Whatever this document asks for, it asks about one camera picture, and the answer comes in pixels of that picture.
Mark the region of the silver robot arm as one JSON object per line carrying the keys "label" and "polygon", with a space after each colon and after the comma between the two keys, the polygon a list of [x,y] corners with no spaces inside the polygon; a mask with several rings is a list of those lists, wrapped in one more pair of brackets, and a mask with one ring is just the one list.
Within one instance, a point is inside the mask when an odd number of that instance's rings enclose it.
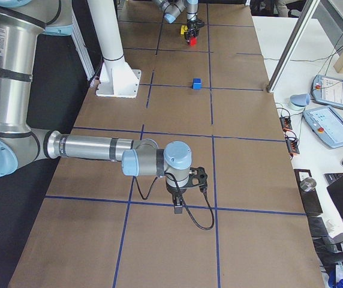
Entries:
{"label": "silver robot arm", "polygon": [[[40,35],[34,64],[28,124],[70,132],[89,83],[70,36]],[[0,214],[40,205],[57,165],[40,160],[0,178]]]}
{"label": "silver robot arm", "polygon": [[198,1],[179,0],[170,3],[167,0],[153,0],[153,3],[163,12],[168,23],[173,23],[186,10],[186,28],[183,36],[190,46],[194,46],[200,29],[204,27],[204,21],[198,18]]}

